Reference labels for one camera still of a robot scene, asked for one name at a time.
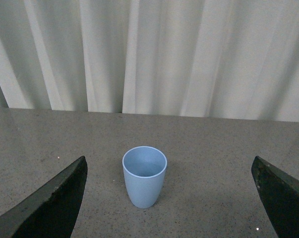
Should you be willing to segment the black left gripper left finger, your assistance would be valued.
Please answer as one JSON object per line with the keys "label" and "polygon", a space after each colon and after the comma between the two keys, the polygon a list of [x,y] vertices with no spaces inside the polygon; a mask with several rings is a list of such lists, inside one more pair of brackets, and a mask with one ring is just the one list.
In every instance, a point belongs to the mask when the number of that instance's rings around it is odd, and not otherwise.
{"label": "black left gripper left finger", "polygon": [[81,156],[0,216],[0,238],[69,238],[81,207],[87,162]]}

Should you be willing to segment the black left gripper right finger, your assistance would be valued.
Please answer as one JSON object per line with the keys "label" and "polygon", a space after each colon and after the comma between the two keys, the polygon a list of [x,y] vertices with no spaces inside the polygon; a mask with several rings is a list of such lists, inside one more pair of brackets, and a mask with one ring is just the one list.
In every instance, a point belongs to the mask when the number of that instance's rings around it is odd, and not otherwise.
{"label": "black left gripper right finger", "polygon": [[299,238],[299,180],[259,156],[251,173],[277,236]]}

